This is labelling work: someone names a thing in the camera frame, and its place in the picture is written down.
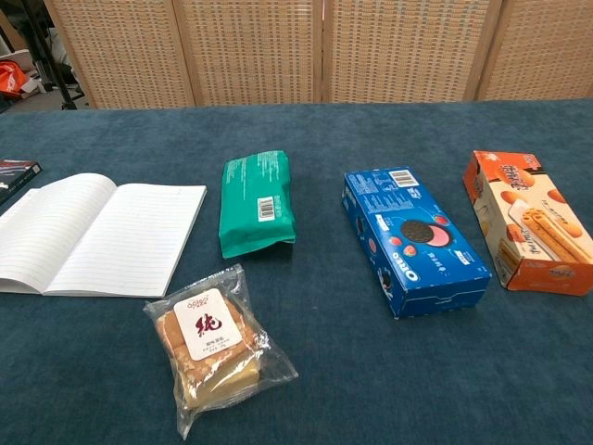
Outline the white lined notebook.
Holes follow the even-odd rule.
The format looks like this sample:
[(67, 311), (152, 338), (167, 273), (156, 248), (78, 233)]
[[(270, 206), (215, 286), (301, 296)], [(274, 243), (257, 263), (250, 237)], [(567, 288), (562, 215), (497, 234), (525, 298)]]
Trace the white lined notebook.
[(81, 173), (0, 216), (0, 293), (160, 299), (207, 188)]

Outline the green snack pack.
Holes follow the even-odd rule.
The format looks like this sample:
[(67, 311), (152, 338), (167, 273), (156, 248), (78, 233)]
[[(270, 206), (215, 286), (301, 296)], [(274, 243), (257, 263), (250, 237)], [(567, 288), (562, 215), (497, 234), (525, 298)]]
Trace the green snack pack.
[(221, 178), (219, 240), (225, 259), (296, 242), (290, 166), (282, 150), (226, 162)]

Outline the blue Oreo cookie box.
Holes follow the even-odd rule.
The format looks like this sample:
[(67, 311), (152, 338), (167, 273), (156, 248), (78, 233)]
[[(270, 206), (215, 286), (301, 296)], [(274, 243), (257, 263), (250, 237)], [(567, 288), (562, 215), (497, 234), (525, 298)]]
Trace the blue Oreo cookie box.
[(346, 173), (342, 203), (395, 318), (485, 294), (491, 272), (411, 167)]

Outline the bread in clear bag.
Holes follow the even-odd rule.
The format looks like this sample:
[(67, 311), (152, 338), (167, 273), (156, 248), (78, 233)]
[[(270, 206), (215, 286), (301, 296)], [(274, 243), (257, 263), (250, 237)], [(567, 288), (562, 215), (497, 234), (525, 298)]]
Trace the bread in clear bag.
[(297, 378), (298, 372), (251, 311), (240, 264), (148, 302), (145, 314), (167, 353), (177, 430)]

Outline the blue table cloth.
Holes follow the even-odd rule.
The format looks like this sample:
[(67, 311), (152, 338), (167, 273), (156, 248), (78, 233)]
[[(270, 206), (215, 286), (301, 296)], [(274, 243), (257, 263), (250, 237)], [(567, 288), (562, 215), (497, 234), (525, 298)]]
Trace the blue table cloth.
[(478, 255), (476, 149), (535, 154), (593, 235), (593, 99), (0, 114), (0, 159), (40, 187), (81, 172), (208, 193), (170, 282), (224, 269), (226, 161), (291, 164), (296, 243), (242, 258), (253, 311), (298, 378), (176, 428), (140, 299), (0, 295), (0, 445), (593, 445), (593, 294), (512, 292), (397, 321), (341, 203), (346, 172), (412, 167)]

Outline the wooden rattan folding screen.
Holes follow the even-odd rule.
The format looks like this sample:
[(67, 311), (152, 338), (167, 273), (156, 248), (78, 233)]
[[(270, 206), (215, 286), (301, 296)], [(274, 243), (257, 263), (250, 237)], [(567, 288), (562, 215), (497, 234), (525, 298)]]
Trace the wooden rattan folding screen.
[(95, 108), (593, 97), (593, 0), (44, 0)]

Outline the orange biscuit roll box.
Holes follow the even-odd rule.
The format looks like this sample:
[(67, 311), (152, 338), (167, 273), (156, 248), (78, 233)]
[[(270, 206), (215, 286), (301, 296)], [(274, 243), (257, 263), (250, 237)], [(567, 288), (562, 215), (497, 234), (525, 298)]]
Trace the orange biscuit roll box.
[(593, 290), (593, 237), (535, 155), (475, 150), (463, 182), (503, 287)]

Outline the black red snack box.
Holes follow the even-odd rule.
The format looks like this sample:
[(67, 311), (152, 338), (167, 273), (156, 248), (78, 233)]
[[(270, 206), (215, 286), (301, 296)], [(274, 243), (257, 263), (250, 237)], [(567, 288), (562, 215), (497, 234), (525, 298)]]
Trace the black red snack box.
[(34, 160), (0, 159), (0, 205), (42, 171)]

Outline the orange plastic bag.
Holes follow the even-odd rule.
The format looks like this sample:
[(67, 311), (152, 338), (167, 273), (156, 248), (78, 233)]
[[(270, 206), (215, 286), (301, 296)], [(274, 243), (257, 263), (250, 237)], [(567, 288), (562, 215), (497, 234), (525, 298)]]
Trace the orange plastic bag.
[(19, 99), (21, 89), (29, 80), (20, 66), (10, 60), (0, 60), (0, 94)]

